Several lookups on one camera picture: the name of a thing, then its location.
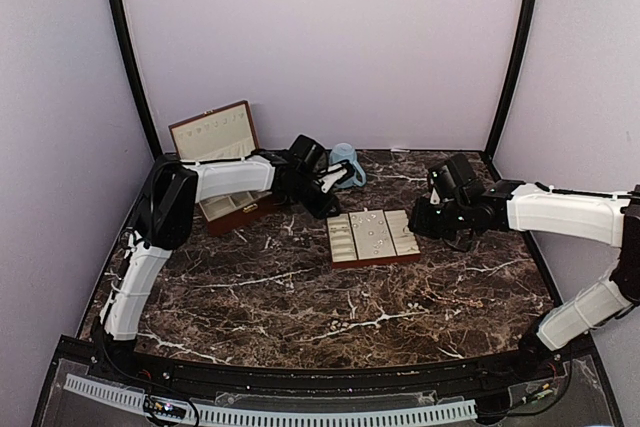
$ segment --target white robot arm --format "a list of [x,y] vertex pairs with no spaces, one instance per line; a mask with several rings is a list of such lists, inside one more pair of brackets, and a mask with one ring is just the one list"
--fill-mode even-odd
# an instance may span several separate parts
[[542,231],[621,249],[614,269],[538,319],[522,337],[519,350],[530,367],[640,304],[639,186],[630,192],[600,193],[502,180],[485,189],[462,154],[429,169],[429,179],[431,196],[416,201],[409,223],[418,235],[455,242],[464,231],[469,240],[487,230]]
[[109,341],[135,341],[144,305],[160,269],[190,235],[193,206],[209,197],[267,191],[302,203],[316,218],[340,213],[334,184],[354,174],[348,162],[318,171],[320,144],[299,136],[290,149],[256,151],[234,161],[156,160],[128,225],[128,247],[99,323]]

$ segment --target brown marble surface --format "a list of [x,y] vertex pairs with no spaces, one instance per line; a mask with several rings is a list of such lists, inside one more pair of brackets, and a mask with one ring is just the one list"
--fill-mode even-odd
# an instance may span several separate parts
[[[339,191],[343,211],[410,212],[426,169],[448,155],[360,152],[368,183]],[[478,155],[468,156],[491,183]],[[300,206],[219,238],[196,209],[191,238],[156,280],[137,349],[253,367],[407,365],[512,350],[552,306],[517,233],[489,232],[466,254],[418,242],[419,262],[332,271],[326,223]],[[110,281],[100,281],[83,338]]]

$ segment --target brown wooden box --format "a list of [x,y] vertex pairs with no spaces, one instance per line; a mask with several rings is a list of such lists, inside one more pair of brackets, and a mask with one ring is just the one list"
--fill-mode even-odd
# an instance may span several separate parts
[[[246,157],[258,148],[246,100],[170,125],[169,130],[183,160]],[[275,212],[278,204],[269,192],[241,192],[211,197],[199,206],[209,233],[219,236]]]

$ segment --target mug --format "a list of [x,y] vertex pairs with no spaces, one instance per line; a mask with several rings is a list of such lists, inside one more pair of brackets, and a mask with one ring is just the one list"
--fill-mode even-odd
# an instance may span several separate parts
[[367,175],[358,163],[358,154],[356,153],[356,149],[349,144],[336,145],[331,151],[331,154],[329,154],[329,165],[337,164],[341,160],[348,160],[349,163],[353,165],[353,168],[356,169],[356,173],[350,179],[336,185],[337,188],[348,189],[354,185],[362,187],[367,183]]

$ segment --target black pole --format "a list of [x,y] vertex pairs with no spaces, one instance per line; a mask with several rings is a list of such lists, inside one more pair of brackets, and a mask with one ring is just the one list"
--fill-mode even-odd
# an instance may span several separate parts
[[535,4],[536,0],[522,0],[520,17],[518,18],[518,27],[516,28],[513,49],[511,50],[511,59],[509,59],[509,67],[507,68],[507,75],[504,80],[504,85],[502,86],[502,94],[500,95],[496,116],[494,117],[493,125],[491,126],[489,140],[484,148],[484,153],[489,159],[493,159],[496,154],[498,144],[500,143],[500,137],[504,130],[504,125],[507,122],[509,108],[511,107],[511,101],[513,100],[513,93],[516,90],[518,76],[520,75],[520,67],[522,66],[522,60],[524,58],[524,51],[527,47],[527,39],[529,37],[529,29],[531,28],[531,19],[533,18],[533,8],[535,7]]
[[109,0],[109,4],[111,5],[113,25],[116,28],[118,44],[120,45],[120,54],[122,55],[124,68],[127,72],[127,78],[129,79],[129,86],[136,104],[136,110],[138,111],[138,116],[140,117],[140,122],[142,123],[144,134],[147,137],[147,143],[149,144],[151,153],[154,158],[157,158],[162,155],[162,147],[160,146],[158,132],[153,124],[149,104],[147,103],[147,98],[145,97],[144,89],[142,88],[142,80],[140,79],[140,72],[138,72],[138,64],[136,63],[136,57],[133,53],[131,37],[129,37],[129,27],[127,26],[127,18],[124,13],[124,4],[122,0]]

